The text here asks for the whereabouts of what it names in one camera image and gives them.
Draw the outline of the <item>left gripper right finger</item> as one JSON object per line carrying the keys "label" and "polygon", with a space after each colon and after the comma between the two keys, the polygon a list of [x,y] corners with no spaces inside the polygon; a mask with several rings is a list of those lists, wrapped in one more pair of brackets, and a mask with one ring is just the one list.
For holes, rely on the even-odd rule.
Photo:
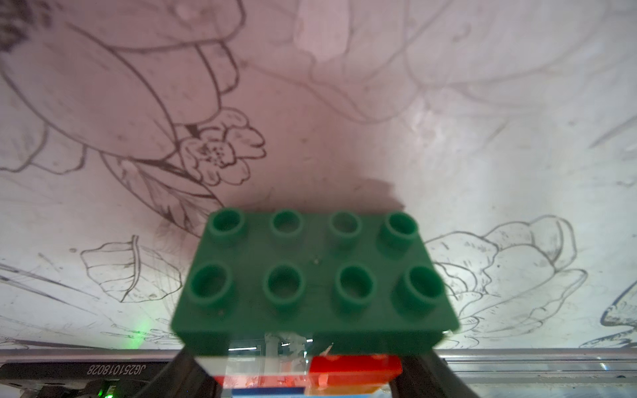
{"label": "left gripper right finger", "polygon": [[393,398],[479,398],[435,352],[402,357],[402,373],[390,382]]}

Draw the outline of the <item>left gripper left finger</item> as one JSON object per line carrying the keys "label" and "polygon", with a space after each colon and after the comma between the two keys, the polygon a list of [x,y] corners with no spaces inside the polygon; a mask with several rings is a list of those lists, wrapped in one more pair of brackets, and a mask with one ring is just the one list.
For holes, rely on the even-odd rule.
{"label": "left gripper left finger", "polygon": [[219,398],[222,385],[209,376],[185,349],[134,398]]}

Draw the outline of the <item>white lego brick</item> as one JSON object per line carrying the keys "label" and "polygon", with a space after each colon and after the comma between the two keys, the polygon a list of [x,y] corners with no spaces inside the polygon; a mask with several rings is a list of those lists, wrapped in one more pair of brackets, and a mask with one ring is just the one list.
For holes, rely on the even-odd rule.
{"label": "white lego brick", "polygon": [[216,382],[229,389],[307,387],[308,358],[195,357]]}

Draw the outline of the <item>red lego brick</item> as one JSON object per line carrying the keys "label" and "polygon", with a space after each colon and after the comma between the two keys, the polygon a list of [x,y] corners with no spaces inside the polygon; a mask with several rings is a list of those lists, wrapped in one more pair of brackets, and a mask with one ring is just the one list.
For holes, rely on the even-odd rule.
{"label": "red lego brick", "polygon": [[383,385],[402,373],[401,359],[384,354],[308,359],[311,384],[307,387]]}

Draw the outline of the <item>brown lego brick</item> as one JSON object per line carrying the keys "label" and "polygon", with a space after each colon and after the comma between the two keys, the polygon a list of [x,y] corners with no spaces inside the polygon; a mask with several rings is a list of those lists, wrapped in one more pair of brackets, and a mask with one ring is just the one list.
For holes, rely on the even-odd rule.
{"label": "brown lego brick", "polygon": [[306,397],[327,398],[392,398],[391,387],[384,385],[312,386],[305,389]]}

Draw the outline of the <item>blue lego brick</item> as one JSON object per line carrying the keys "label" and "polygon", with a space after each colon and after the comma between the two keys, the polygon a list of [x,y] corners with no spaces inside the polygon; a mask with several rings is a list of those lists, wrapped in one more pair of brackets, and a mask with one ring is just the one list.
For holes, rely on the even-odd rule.
{"label": "blue lego brick", "polygon": [[292,387],[292,388],[279,388],[279,387],[267,387],[267,388],[254,388],[235,390],[232,393],[233,397],[246,397],[246,398],[304,398],[305,388]]}

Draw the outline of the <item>green lego brick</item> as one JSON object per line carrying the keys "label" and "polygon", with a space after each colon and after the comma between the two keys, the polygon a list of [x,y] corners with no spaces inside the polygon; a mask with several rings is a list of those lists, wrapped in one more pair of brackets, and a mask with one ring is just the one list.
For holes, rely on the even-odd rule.
{"label": "green lego brick", "polygon": [[405,212],[210,215],[171,323],[197,356],[281,337],[311,356],[413,356],[460,326]]}

